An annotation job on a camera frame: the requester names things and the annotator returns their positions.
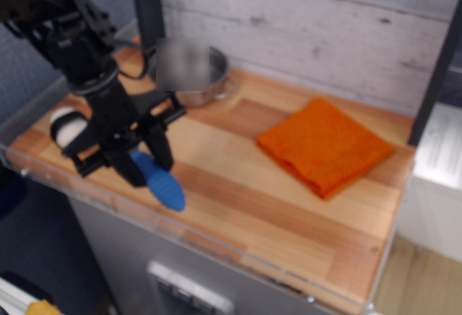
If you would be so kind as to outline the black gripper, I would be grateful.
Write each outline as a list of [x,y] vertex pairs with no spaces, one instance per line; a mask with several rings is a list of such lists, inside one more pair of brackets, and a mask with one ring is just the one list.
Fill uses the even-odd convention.
[[145,177],[132,158],[132,150],[142,142],[161,168],[171,170],[174,161],[166,131],[186,113],[179,99],[159,102],[154,90],[130,95],[118,78],[70,88],[92,111],[87,127],[62,151],[81,176],[112,167],[133,187],[145,187]]

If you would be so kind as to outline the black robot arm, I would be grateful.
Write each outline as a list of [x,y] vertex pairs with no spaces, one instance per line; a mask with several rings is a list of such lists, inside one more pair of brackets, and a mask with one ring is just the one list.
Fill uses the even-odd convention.
[[132,186],[145,186],[134,155],[141,143],[160,167],[172,168],[165,133],[186,110],[171,91],[127,93],[112,55],[116,29],[107,12],[92,0],[1,0],[1,22],[59,69],[71,93],[90,106],[90,119],[73,111],[51,125],[55,143],[80,175],[111,167]]

